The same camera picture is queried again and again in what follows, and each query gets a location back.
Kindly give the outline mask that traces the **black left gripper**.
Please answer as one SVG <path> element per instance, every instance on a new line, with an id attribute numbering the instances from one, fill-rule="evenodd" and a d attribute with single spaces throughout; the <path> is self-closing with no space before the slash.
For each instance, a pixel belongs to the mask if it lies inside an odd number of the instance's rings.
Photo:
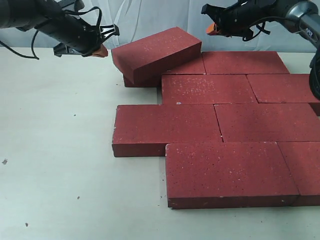
<path id="1" fill-rule="evenodd" d="M 46 20 L 35 29 L 59 42 L 53 48 L 57 57 L 79 55 L 82 57 L 105 58 L 108 49 L 104 42 L 112 36 L 119 36 L 117 25 L 101 25 L 102 14 L 98 15 L 95 25 L 90 25 L 80 15 L 84 12 L 64 10 L 61 16 Z"/>

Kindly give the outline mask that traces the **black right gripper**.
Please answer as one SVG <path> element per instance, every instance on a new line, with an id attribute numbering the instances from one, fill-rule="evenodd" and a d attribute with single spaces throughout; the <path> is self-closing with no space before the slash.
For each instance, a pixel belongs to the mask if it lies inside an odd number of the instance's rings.
<path id="1" fill-rule="evenodd" d="M 272 17 L 274 0 L 239 0 L 229 7 L 205 4 L 201 14 L 209 16 L 213 23 L 206 29 L 209 36 L 241 37 L 252 40 L 260 33 L 270 34 L 265 29 Z"/>

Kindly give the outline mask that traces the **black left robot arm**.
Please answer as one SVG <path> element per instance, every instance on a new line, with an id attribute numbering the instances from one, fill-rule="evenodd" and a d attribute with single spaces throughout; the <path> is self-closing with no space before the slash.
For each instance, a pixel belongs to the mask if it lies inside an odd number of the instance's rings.
<path id="1" fill-rule="evenodd" d="M 90 25 L 81 18 L 85 15 L 81 0 L 2 0 L 0 2 L 0 27 L 16 28 L 22 32 L 35 29 L 56 41 L 53 48 L 57 57 L 80 55 L 82 57 L 107 57 L 104 42 L 120 34 L 115 24 L 101 25 L 102 11 L 98 11 L 96 24 Z"/>

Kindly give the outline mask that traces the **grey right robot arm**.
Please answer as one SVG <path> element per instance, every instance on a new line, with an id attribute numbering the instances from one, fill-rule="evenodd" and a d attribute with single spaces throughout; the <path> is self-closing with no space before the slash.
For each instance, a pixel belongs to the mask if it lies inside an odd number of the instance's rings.
<path id="1" fill-rule="evenodd" d="M 209 36 L 241 37 L 248 42 L 259 33 L 270 34 L 267 22 L 278 22 L 287 31 L 298 34 L 316 49 L 320 48 L 320 13 L 310 0 L 239 0 L 229 7 L 202 6 L 201 14 L 211 18 Z"/>

